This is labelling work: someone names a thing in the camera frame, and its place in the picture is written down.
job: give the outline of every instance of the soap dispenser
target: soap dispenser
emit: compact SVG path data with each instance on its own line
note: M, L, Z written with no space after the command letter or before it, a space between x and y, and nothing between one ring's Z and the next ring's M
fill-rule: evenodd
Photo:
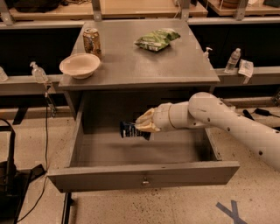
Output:
M203 56L209 60L209 51L212 51L213 49L210 47L206 48L206 51L203 53Z
M33 67L31 73L37 83L45 83L48 81L44 69L42 67L37 66L35 61L33 61L30 64L30 67Z

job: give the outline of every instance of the drawer front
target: drawer front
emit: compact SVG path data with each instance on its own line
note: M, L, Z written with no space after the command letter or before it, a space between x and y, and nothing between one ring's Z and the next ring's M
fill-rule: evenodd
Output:
M138 164L52 170L48 178L62 193L145 187L225 185L239 163Z

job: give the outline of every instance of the green snack bag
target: green snack bag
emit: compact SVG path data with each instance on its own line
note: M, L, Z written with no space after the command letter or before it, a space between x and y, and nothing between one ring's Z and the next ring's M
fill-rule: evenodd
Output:
M143 49L158 52L159 50L167 47L170 41L179 37L180 35L173 29L163 28L145 34L137 41L135 41L134 44L142 47Z

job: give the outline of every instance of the gray tabletop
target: gray tabletop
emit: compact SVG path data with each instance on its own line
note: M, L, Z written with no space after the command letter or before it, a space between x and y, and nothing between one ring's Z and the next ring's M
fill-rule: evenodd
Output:
M84 53L82 33L97 28L101 37L101 65L84 80L63 74L59 86L65 90L147 88L203 85L218 82L211 64L186 21L178 19L139 19L86 22L72 54ZM146 33L172 28L181 35L160 52L134 45Z

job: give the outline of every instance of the bottle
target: bottle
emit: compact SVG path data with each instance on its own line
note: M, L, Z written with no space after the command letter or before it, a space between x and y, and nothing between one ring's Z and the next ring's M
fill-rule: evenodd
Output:
M230 55L230 58L227 62L227 66L225 69L225 73L232 73L235 69L235 66L241 56L241 50L240 48L236 48L234 52Z
M212 51L213 49L210 47L206 48L206 51L203 53L203 56L209 60L209 50Z
M6 72L0 67L0 81L8 80L8 75Z
M33 67L31 73L37 83L44 83L48 81L44 69L42 67L37 66L35 61L33 61L30 64L30 67Z

